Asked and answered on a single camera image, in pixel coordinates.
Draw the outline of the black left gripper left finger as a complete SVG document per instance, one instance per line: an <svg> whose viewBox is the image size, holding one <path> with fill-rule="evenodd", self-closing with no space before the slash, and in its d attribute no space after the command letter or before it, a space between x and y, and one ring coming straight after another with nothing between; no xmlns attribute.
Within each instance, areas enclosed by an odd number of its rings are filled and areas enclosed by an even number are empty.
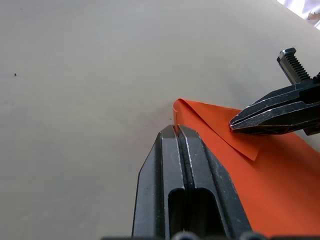
<svg viewBox="0 0 320 240"><path fill-rule="evenodd" d="M169 196L184 189L178 138L168 125L157 134L138 174L132 235L169 236Z"/></svg>

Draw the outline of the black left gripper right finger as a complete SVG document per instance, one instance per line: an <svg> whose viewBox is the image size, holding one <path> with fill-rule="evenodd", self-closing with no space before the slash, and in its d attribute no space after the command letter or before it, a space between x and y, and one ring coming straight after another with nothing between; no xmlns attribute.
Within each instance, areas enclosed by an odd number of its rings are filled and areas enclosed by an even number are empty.
<svg viewBox="0 0 320 240"><path fill-rule="evenodd" d="M240 236L250 232L245 210L233 181L200 135L179 126L188 191L188 229L198 236Z"/></svg>

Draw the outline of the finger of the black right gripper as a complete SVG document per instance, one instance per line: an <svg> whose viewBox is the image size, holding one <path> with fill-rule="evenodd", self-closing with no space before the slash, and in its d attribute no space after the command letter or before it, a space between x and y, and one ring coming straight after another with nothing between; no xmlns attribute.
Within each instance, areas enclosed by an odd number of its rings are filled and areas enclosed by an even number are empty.
<svg viewBox="0 0 320 240"><path fill-rule="evenodd" d="M284 107L293 103L310 105L319 102L320 82L315 81L314 79L308 79L268 93L244 108L234 117L234 120L244 121L265 111L273 110L277 107Z"/></svg>
<svg viewBox="0 0 320 240"><path fill-rule="evenodd" d="M252 104L229 122L233 133L245 135L283 135L320 124L320 103L303 101Z"/></svg>

